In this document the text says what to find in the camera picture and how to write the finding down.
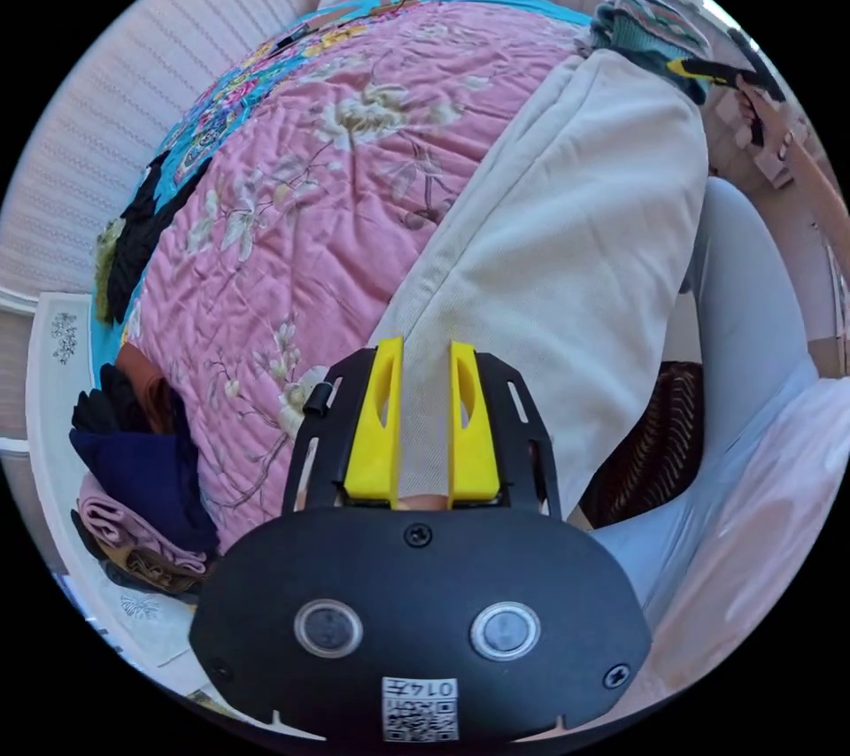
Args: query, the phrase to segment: green cloth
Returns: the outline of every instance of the green cloth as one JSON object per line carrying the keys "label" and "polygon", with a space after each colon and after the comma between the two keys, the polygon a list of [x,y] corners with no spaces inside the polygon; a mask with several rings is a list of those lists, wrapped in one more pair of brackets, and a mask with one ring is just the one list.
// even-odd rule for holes
{"label": "green cloth", "polygon": [[111,220],[97,235],[95,243],[95,318],[103,325],[112,324],[112,310],[106,298],[106,285],[115,260],[115,246],[124,230],[123,219]]}
{"label": "green cloth", "polygon": [[707,81],[670,72],[667,63],[671,59],[711,59],[711,45],[681,12],[663,1],[604,0],[591,22],[591,46],[615,50],[666,78],[698,106],[706,102]]}

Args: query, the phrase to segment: pink quilt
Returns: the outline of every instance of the pink quilt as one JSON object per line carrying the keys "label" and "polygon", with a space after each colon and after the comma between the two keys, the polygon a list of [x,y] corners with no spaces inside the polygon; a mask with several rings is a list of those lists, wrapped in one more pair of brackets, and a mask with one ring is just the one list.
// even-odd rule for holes
{"label": "pink quilt", "polygon": [[278,516],[302,405],[367,343],[579,27],[422,3],[331,30],[224,143],[128,323],[181,394],[225,552]]}

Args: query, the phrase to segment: white wall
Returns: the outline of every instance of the white wall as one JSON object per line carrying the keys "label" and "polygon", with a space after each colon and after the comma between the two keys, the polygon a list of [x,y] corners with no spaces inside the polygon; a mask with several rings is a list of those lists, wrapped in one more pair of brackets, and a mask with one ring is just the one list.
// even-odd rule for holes
{"label": "white wall", "polygon": [[838,334],[830,261],[811,213],[793,184],[751,196],[782,254],[809,340]]}
{"label": "white wall", "polygon": [[0,216],[0,288],[88,292],[92,246],[198,95],[319,0],[139,0],[50,102]]}

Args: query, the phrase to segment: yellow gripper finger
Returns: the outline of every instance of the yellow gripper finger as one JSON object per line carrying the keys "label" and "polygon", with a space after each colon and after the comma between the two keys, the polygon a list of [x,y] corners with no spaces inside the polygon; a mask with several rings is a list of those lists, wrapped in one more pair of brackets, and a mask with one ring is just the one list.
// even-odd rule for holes
{"label": "yellow gripper finger", "polygon": [[353,501],[398,504],[404,345],[403,337],[394,337],[378,343],[375,352],[345,473],[345,492]]}
{"label": "yellow gripper finger", "polygon": [[491,502],[500,486],[475,349],[468,343],[452,342],[449,368],[449,507]]}
{"label": "yellow gripper finger", "polygon": [[684,67],[682,66],[682,60],[681,59],[671,59],[667,63],[667,68],[671,72],[673,72],[673,74],[681,74],[682,77],[694,77],[695,76],[693,74],[689,74],[688,72],[686,72],[684,70]]}

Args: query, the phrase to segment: white sheet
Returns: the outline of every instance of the white sheet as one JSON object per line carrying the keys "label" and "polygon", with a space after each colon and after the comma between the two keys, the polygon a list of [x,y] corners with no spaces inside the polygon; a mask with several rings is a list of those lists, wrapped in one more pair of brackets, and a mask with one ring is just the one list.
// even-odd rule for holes
{"label": "white sheet", "polygon": [[456,339],[522,373],[570,514],[652,394],[707,169],[699,110],[668,82],[608,50],[552,71],[372,335],[406,339],[402,495],[447,491]]}
{"label": "white sheet", "polygon": [[[765,433],[706,529],[649,658],[598,727],[671,697],[728,658],[784,594],[821,533],[850,459],[850,378],[821,379]],[[534,738],[563,735],[553,730]]]}

